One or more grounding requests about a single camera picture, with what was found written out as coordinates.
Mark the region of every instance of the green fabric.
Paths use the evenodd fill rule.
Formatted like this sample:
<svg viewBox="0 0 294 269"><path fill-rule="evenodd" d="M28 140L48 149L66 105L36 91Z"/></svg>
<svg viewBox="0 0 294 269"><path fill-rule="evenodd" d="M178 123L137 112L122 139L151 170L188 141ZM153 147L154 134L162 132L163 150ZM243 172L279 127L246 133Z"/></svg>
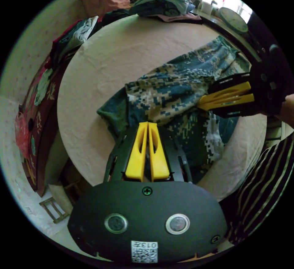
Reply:
<svg viewBox="0 0 294 269"><path fill-rule="evenodd" d="M129 82L97 113L118 137L128 126L155 122L171 130L197 183L221 158L238 118L222 119L196 105L215 80L249 72L249 63L222 36Z"/></svg>

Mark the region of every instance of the folded clothes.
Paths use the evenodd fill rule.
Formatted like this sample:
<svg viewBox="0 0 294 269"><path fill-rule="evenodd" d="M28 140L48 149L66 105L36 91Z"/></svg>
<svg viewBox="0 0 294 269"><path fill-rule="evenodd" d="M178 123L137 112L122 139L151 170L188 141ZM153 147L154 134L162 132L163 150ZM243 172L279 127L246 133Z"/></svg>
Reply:
<svg viewBox="0 0 294 269"><path fill-rule="evenodd" d="M138 0L130 8L130 15L149 16L161 14L169 17L185 15L195 9L190 0Z"/></svg>
<svg viewBox="0 0 294 269"><path fill-rule="evenodd" d="M222 157L238 118L222 119L196 106L215 80L249 71L249 62L239 52L218 36L126 84L97 113L108 122L114 138L144 121L171 130L186 153L193 182L197 183Z"/></svg>
<svg viewBox="0 0 294 269"><path fill-rule="evenodd" d="M130 16L129 10L126 9L117 9L111 12L108 12L104 15L102 19L102 25L106 26L108 24L111 24L112 22L115 22L119 19L125 18Z"/></svg>
<svg viewBox="0 0 294 269"><path fill-rule="evenodd" d="M61 59L67 52L69 52L72 49L75 49L76 47L80 47L88 39L97 20L98 16L88 18L79 29L73 32L72 37L68 41L66 47L61 51L61 53L58 56L58 63L60 63Z"/></svg>
<svg viewBox="0 0 294 269"><path fill-rule="evenodd" d="M77 21L54 40L50 51L50 63L46 68L55 70L67 52L81 46L89 38L97 20L98 16Z"/></svg>
<svg viewBox="0 0 294 269"><path fill-rule="evenodd" d="M199 15L194 15L192 13L187 13L185 15L180 15L176 17L169 17L161 14L150 15L148 18L158 19L163 22L179 22L179 23L195 23L202 24L203 21Z"/></svg>

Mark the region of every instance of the wall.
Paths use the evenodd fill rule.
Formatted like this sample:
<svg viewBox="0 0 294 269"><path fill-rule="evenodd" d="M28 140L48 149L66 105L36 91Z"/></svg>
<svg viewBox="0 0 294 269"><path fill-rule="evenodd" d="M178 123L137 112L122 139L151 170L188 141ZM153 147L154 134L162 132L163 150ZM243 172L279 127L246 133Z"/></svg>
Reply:
<svg viewBox="0 0 294 269"><path fill-rule="evenodd" d="M48 237L54 236L67 224L67 219L54 224L39 202L51 197L49 190L40 198L31 189L15 142L14 120L18 104L22 103L38 68L49 54L52 41L72 23L86 18L80 0L54 0L31 21L16 42L6 61L0 81L0 162L4 178L21 210L33 225ZM54 162L56 155L49 157ZM49 164L49 169L56 165Z"/></svg>

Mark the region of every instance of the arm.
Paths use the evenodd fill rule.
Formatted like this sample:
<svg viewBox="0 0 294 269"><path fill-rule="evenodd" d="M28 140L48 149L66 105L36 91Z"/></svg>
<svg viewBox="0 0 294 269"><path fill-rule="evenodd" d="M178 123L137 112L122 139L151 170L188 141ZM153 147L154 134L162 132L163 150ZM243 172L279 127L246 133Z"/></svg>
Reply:
<svg viewBox="0 0 294 269"><path fill-rule="evenodd" d="M282 104L281 112L276 117L294 128L294 94L286 97L286 101Z"/></svg>

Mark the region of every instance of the table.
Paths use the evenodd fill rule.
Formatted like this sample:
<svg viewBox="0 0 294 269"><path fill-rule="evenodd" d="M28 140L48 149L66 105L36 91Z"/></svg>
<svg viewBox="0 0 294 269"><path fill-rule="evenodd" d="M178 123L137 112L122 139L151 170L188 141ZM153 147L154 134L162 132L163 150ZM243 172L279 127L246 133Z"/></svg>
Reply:
<svg viewBox="0 0 294 269"><path fill-rule="evenodd" d="M206 25L163 23L133 15L102 28L81 46L64 73L57 112L68 155L92 186L102 183L114 146L96 110L125 83L218 35ZM266 117L257 120L254 137L263 143Z"/></svg>

